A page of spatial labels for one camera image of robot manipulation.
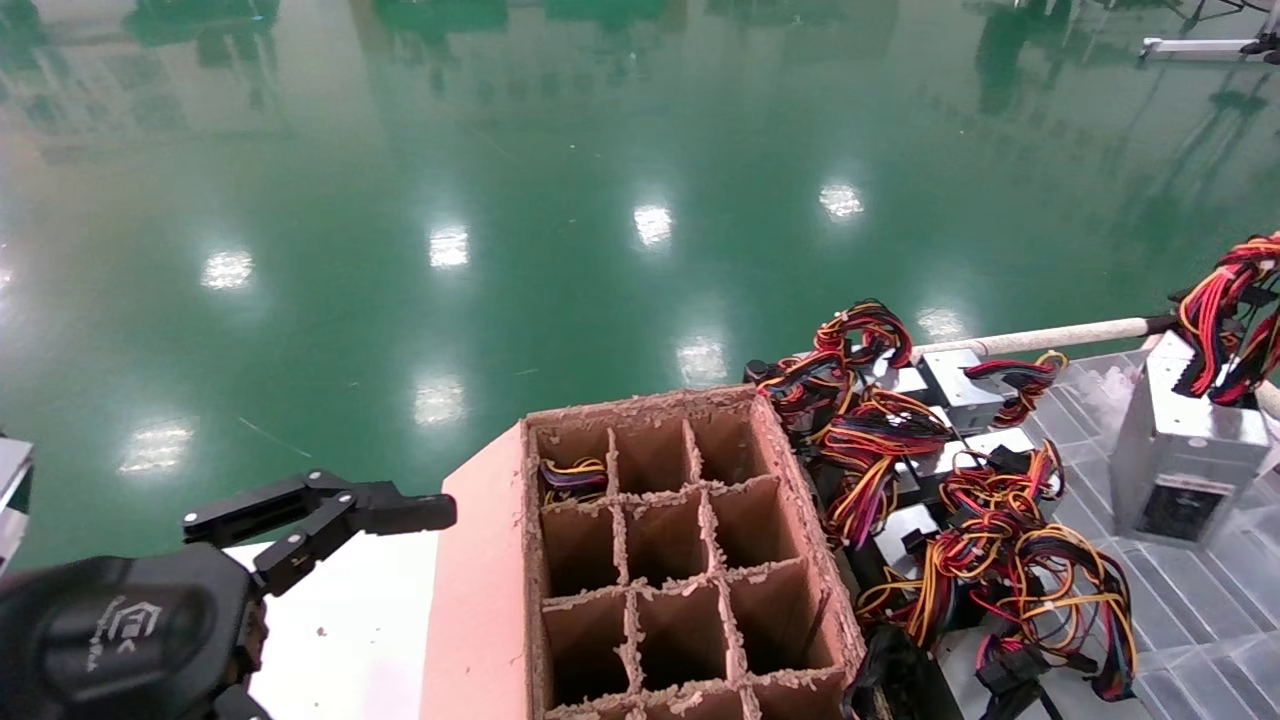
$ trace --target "metal rod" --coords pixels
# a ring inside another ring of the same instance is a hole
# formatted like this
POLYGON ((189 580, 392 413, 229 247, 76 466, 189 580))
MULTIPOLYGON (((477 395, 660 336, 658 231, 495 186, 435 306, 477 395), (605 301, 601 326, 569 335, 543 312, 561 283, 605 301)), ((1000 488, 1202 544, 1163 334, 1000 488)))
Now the metal rod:
MULTIPOLYGON (((973 350, 979 357, 987 355, 1006 355, 1009 352, 1029 352, 1033 350, 1051 350, 1055 347, 1069 347, 1071 345, 1085 345, 1089 342, 1105 342, 1110 340, 1132 340, 1147 337, 1165 332, 1174 324, 1171 315, 1158 315, 1153 318, 1124 318, 1121 320, 1103 320, 1101 323, 1084 323, 1083 325, 1062 325, 1060 328, 1046 328, 1043 331, 1028 331, 1024 333, 996 334, 989 337, 975 337, 972 340, 956 340, 951 342, 936 342, 933 345, 916 346, 911 354, 911 360, 919 360, 925 352, 940 350, 973 350)), ((1267 415, 1280 420, 1280 388, 1263 380, 1256 391, 1258 407, 1267 415)))

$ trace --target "computer power supply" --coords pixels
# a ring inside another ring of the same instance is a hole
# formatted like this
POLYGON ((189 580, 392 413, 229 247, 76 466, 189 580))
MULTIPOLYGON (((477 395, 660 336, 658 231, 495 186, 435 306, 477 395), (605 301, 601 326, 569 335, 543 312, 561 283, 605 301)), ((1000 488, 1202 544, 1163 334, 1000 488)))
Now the computer power supply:
POLYGON ((1190 356, 1169 333, 1143 364, 1111 456, 1111 493, 1116 533, 1201 548, 1257 477, 1270 438, 1257 409, 1174 392, 1190 356))

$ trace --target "cardboard compartment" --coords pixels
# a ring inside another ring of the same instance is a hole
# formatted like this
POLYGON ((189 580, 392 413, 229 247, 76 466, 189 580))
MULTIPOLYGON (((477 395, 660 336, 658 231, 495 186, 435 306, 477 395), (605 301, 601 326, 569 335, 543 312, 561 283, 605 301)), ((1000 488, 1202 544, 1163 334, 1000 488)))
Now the cardboard compartment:
POLYGON ((543 460, 567 468, 584 457, 608 462, 609 430, 603 423, 535 427, 532 439, 536 447, 535 480, 539 501, 547 496, 548 486, 541 477, 543 460))
POLYGON ((751 433, 750 405, 690 418, 694 441, 703 457, 703 479, 732 486, 768 473, 751 433))
POLYGON ((692 706, 678 703, 680 714, 667 705, 645 707, 645 720, 744 720, 742 697, 728 688, 719 692, 703 692, 701 700, 692 706))
POLYGON ((626 644, 622 593, 543 611, 550 651, 552 706, 579 705, 627 692, 618 648, 626 644))
POLYGON ((760 703, 760 720, 844 720, 840 701, 845 688, 842 675, 833 673, 813 684, 788 688, 782 683, 756 685, 755 700, 760 703))
POLYGON ((643 495, 680 489, 690 475, 680 415, 645 419, 639 427, 617 425, 618 492, 643 495))
POLYGON ((561 505, 544 509, 543 544, 547 548, 548 588, 552 597, 577 594, 618 583, 622 573, 613 562, 613 512, 561 505))
POLYGON ((815 601, 803 562, 778 568, 763 580, 732 583, 730 606, 742 633, 746 669, 764 675, 832 666, 835 655, 822 632, 822 624, 831 621, 824 605, 829 598, 827 603, 815 601))
POLYGON ((797 556, 782 516, 777 478, 758 478, 727 492, 713 492, 716 543, 728 568, 754 568, 797 556))
POLYGON ((699 500, 699 492, 687 492, 678 505, 627 509, 627 570, 632 582, 643 578, 657 588, 707 570, 709 553, 698 524, 699 500))
POLYGON ((728 644, 718 610, 719 593, 701 587, 681 594, 641 597, 640 667, 643 685, 660 691, 689 680, 724 678, 728 644))

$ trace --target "white table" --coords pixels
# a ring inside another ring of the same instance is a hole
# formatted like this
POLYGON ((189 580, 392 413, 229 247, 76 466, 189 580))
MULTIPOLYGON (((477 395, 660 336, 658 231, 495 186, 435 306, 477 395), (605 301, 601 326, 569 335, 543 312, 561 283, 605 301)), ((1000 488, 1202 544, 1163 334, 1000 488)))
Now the white table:
MULTIPOLYGON (((273 720, 417 720, 438 539, 356 536, 268 600, 250 691, 273 720)), ((251 568, 266 546, 227 553, 251 568)))

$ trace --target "shiny floor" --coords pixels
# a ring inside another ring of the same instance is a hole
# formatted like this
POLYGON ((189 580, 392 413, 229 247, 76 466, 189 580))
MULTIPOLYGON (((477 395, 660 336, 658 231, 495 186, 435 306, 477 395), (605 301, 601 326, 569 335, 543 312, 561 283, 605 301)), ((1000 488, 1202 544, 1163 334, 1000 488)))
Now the shiny floor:
POLYGON ((0 0, 19 564, 311 466, 428 492, 864 296, 922 341, 1162 309, 1275 227, 1280 81, 1134 59, 1258 13, 1114 5, 0 0))

